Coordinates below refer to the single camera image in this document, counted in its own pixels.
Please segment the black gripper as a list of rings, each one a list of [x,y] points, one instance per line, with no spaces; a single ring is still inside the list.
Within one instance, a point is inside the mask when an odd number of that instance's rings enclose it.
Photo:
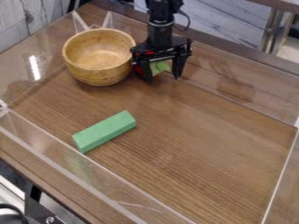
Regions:
[[[167,46],[155,47],[146,41],[131,48],[133,64],[139,63],[142,77],[151,83],[154,76],[150,62],[173,60],[173,75],[178,79],[183,74],[187,58],[193,55],[193,40],[186,37],[173,36],[173,43]]]

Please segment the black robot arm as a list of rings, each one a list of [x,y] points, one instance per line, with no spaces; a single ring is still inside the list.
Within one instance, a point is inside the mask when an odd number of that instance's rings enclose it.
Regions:
[[[145,0],[147,7],[147,38],[131,48],[133,73],[151,83],[166,71],[182,77],[187,59],[193,56],[193,40],[174,35],[175,14],[190,19],[182,11],[183,0]]]

